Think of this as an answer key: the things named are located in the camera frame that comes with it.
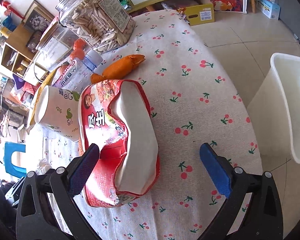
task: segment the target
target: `picture frame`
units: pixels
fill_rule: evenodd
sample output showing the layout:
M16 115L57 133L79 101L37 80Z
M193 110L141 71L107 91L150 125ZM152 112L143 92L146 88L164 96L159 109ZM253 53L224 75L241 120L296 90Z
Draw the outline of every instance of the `picture frame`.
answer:
M38 31L44 33L51 21L39 8L34 8L24 22L24 28L32 33Z
M31 3L31 5L25 13L25 18L22 20L23 24L27 22L30 14L34 9L41 11L41 15L44 16L44 18L47 19L49 22L53 20L54 16L37 0L33 0L33 2Z

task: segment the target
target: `yellow cardboard box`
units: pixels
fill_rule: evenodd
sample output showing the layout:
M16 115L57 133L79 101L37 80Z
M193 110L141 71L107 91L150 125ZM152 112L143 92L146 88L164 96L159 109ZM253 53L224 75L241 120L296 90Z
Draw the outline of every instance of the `yellow cardboard box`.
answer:
M214 22L213 3L210 0L200 0L200 3L200 5L177 9L190 26Z

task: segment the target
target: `red food package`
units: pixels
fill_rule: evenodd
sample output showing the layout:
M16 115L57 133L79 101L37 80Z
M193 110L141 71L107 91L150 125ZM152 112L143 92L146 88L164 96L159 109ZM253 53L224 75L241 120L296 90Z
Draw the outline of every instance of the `red food package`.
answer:
M158 144L150 106L133 80L88 86L79 100L82 148L98 145L100 158L85 185L93 207L122 206L152 187L159 176Z

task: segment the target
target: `white trash bin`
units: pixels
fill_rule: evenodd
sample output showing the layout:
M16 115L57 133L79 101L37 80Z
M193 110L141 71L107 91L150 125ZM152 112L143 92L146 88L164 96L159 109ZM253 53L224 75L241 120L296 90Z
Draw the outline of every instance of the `white trash bin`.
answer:
M300 57L275 53L270 65L247 111L262 155L300 163Z

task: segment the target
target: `tablecloth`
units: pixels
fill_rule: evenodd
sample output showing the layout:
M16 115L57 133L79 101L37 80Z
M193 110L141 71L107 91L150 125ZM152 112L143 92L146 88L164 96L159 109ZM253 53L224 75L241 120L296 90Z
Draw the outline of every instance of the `tablecloth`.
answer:
M229 76L176 11L134 19L129 42L103 54L102 64L129 54L145 55L146 61L127 79L139 81L150 102L160 176L146 195L119 208L90 207L82 193L74 200L103 239L197 239L225 200L200 161L200 146L208 142L233 166L261 174L256 138ZM53 168L66 167L78 156L78 144L53 136L30 133L27 151L33 154L42 145L39 151ZM247 195L231 232L239 227L249 199ZM69 232L53 199L51 203L61 228Z

